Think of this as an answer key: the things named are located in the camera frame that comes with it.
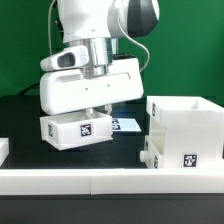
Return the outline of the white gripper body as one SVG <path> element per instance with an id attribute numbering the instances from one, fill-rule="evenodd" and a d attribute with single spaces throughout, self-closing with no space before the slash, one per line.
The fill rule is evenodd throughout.
<path id="1" fill-rule="evenodd" d="M 136 58 L 114 60 L 109 73 L 84 78 L 78 69 L 49 72 L 40 80 L 40 102 L 48 115 L 139 99 L 143 84 Z"/>

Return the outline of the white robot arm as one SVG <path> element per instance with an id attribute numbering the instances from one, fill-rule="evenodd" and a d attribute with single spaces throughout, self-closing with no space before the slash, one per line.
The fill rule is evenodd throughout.
<path id="1" fill-rule="evenodd" d="M 64 49 L 41 61 L 42 110 L 63 114 L 139 99 L 140 72 L 116 41 L 148 35 L 159 21 L 158 0 L 57 0 Z"/>

